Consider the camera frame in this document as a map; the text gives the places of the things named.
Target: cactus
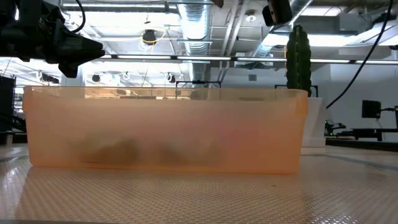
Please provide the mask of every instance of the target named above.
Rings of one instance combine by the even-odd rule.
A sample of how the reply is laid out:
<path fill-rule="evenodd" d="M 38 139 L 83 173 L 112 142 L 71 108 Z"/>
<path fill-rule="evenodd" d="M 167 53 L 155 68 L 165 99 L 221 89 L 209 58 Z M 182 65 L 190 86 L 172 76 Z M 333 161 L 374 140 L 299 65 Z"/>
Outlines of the cactus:
<path fill-rule="evenodd" d="M 311 49 L 307 33 L 300 25 L 294 26 L 287 43 L 287 88 L 306 90 L 311 96 Z"/>

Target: black monitor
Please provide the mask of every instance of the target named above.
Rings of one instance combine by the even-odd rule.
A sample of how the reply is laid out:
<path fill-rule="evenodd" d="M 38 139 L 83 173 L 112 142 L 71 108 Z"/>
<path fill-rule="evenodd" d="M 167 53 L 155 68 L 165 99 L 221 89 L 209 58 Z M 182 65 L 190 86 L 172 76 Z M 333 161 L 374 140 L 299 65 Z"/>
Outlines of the black monitor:
<path fill-rule="evenodd" d="M 381 114 L 381 102 L 363 100 L 362 101 L 362 118 L 379 119 Z"/>

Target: black cable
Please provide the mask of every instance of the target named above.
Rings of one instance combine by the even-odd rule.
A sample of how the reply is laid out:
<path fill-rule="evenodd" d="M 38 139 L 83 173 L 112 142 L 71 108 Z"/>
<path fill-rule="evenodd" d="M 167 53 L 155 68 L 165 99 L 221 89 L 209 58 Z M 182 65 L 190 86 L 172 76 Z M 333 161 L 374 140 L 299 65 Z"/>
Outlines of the black cable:
<path fill-rule="evenodd" d="M 72 32 L 74 32 L 74 33 L 77 33 L 77 32 L 79 32 L 79 31 L 81 31 L 81 30 L 83 29 L 83 27 L 85 26 L 85 24 L 86 24 L 86 12 L 85 12 L 85 10 L 83 9 L 83 6 L 81 5 L 80 0 L 75 0 L 75 1 L 76 1 L 77 4 L 79 5 L 79 8 L 80 8 L 81 13 L 82 13 L 82 15 L 83 15 L 83 22 L 81 22 L 80 27 L 78 27 L 77 29 L 75 29 L 75 30 L 72 31 Z"/>
<path fill-rule="evenodd" d="M 331 106 L 333 106 L 341 97 L 344 96 L 344 94 L 348 91 L 348 89 L 349 89 L 349 88 L 351 87 L 351 85 L 354 83 L 356 77 L 358 77 L 359 73 L 361 72 L 362 68 L 365 66 L 365 64 L 366 64 L 366 62 L 368 61 L 369 57 L 372 55 L 374 49 L 376 48 L 376 46 L 378 45 L 378 43 L 379 43 L 379 41 L 380 41 L 380 39 L 381 39 L 381 36 L 382 36 L 383 33 L 384 33 L 384 30 L 386 29 L 388 19 L 390 18 L 390 15 L 391 15 L 391 9 L 392 9 L 393 2 L 394 2 L 394 0 L 390 0 L 390 5 L 388 6 L 386 18 L 384 19 L 384 23 L 383 23 L 383 26 L 381 27 L 380 34 L 379 34 L 379 36 L 377 37 L 377 39 L 376 39 L 375 43 L 373 44 L 371 50 L 369 51 L 368 55 L 366 56 L 365 60 L 362 62 L 361 66 L 359 66 L 358 71 L 355 73 L 353 79 L 350 81 L 350 83 L 348 84 L 348 86 L 344 89 L 344 91 L 343 91 L 339 96 L 337 96 L 337 98 L 336 98 L 335 100 L 333 100 L 333 101 L 326 107 L 326 109 L 328 109 L 328 108 L 330 108 Z"/>

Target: white perforated surface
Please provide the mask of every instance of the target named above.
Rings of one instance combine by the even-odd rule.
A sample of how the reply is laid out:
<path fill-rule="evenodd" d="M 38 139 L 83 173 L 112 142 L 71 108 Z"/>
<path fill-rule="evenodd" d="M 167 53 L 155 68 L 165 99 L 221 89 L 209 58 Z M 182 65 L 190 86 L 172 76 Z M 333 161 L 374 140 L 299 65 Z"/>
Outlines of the white perforated surface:
<path fill-rule="evenodd" d="M 299 175 L 282 176 L 32 168 L 25 157 L 3 160 L 0 220 L 398 223 L 398 155 L 375 152 L 385 164 L 363 160 L 373 151 L 346 152 L 308 151 Z"/>

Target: ceiling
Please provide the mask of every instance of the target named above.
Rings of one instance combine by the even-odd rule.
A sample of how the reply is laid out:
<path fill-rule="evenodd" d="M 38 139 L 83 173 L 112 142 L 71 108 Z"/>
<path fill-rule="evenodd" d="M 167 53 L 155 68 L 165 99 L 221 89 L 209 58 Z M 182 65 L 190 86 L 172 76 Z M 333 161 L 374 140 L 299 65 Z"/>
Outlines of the ceiling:
<path fill-rule="evenodd" d="M 243 19 L 239 28 L 238 39 L 233 45 L 232 53 L 251 52 L 262 41 L 262 28 L 265 24 L 262 18 L 262 8 L 266 6 L 265 0 L 249 1 L 248 9 L 254 10 L 255 21 L 248 22 Z M 132 0 L 81 0 L 82 4 L 126 4 Z M 231 8 L 236 1 L 225 1 L 222 9 L 211 7 L 210 29 L 212 41 L 210 55 L 220 55 L 223 40 L 226 35 L 226 24 L 231 19 Z M 302 17 L 328 16 L 336 18 L 338 14 L 349 13 L 357 16 L 358 12 L 373 12 L 386 6 L 387 1 L 344 1 L 344 0 L 314 0 L 303 12 Z M 74 0 L 64 0 L 63 4 L 75 4 Z M 64 11 L 67 27 L 75 29 L 81 24 L 81 12 L 79 10 Z M 135 10 L 116 12 L 109 8 L 108 11 L 86 12 L 87 23 L 80 32 L 81 35 L 100 41 L 104 44 L 107 54 L 154 54 L 154 55 L 183 55 L 186 54 L 180 27 L 180 17 L 177 14 L 146 13 Z M 141 35 L 147 29 L 154 29 L 158 42 L 154 47 L 142 44 Z M 363 44 L 354 48 L 350 47 L 312 47 L 313 58 L 349 58 L 361 59 L 366 53 L 369 44 Z M 271 54 L 275 57 L 283 57 L 283 48 L 273 48 Z M 388 47 L 376 49 L 373 58 L 384 58 L 390 54 Z M 173 86 L 165 80 L 169 73 L 174 74 L 177 80 L 189 79 L 189 66 L 187 63 L 127 63 L 127 62 L 90 62 L 85 66 L 87 85 L 120 85 L 120 86 Z M 40 60 L 31 63 L 21 62 L 18 58 L 0 58 L 0 69 L 4 75 L 16 76 L 17 85 L 55 85 L 40 80 L 40 73 L 46 73 L 59 80 L 62 74 L 56 65 L 49 65 Z M 91 78 L 94 74 L 102 75 L 100 82 L 94 83 Z"/>

